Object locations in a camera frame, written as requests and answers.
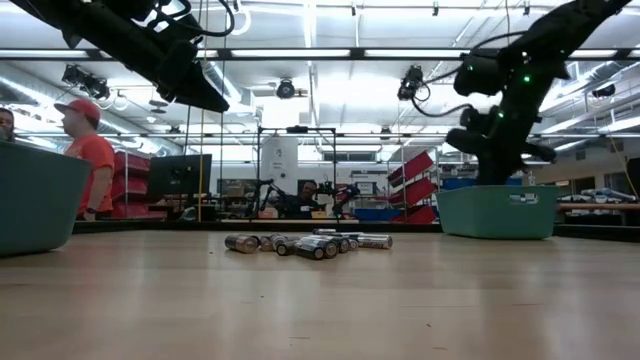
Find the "label on bin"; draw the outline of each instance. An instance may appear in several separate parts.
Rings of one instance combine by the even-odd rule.
[[[509,195],[509,200],[512,203],[519,204],[537,204],[538,203],[538,194],[511,194]]]

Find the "pile of batteries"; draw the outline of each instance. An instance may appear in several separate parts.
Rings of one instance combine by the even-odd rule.
[[[228,249],[244,254],[253,254],[258,248],[265,252],[275,252],[280,256],[297,255],[311,260],[333,259],[338,254],[358,250],[358,248],[391,249],[393,238],[389,235],[365,234],[360,232],[339,233],[335,229],[315,229],[313,235],[288,237],[229,235],[224,240]]]

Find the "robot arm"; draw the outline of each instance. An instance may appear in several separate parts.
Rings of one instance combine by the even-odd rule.
[[[555,158],[552,149],[527,143],[527,137],[555,78],[568,78],[565,61],[606,19],[630,0],[575,0],[538,19],[524,33],[488,39],[464,57],[454,89],[463,96],[472,93],[496,95],[499,106],[488,114],[473,108],[461,117],[464,129],[453,129],[446,141],[478,158],[478,185],[503,185],[524,167],[521,154],[537,152]],[[499,51],[480,47],[499,38],[522,35]]]

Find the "orange shirt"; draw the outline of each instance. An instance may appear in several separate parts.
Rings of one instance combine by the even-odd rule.
[[[84,189],[82,195],[82,202],[78,209],[78,214],[84,213],[89,202],[89,195],[91,193],[91,185],[93,184],[93,172],[97,169],[108,167],[113,172],[115,168],[115,154],[113,147],[104,138],[98,135],[87,135],[80,139],[73,141],[73,144],[64,153],[67,156],[73,156],[79,159],[87,160],[91,163],[91,173],[89,174],[89,181]],[[111,211],[113,205],[111,203],[111,183],[107,188],[107,193],[100,203],[100,206],[96,209],[98,212]]]

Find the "person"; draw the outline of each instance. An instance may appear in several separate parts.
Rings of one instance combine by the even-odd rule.
[[[95,221],[107,218],[113,211],[111,185],[115,154],[111,144],[97,133],[100,110],[94,103],[85,99],[54,106],[64,114],[64,132],[73,139],[65,155],[91,163],[91,173],[78,209],[77,220]]]
[[[15,118],[9,109],[0,108],[0,140],[15,141]]]
[[[311,212],[320,208],[320,204],[313,200],[318,186],[315,182],[307,181],[297,196],[288,195],[286,199],[287,210],[284,214],[290,219],[311,219]]]

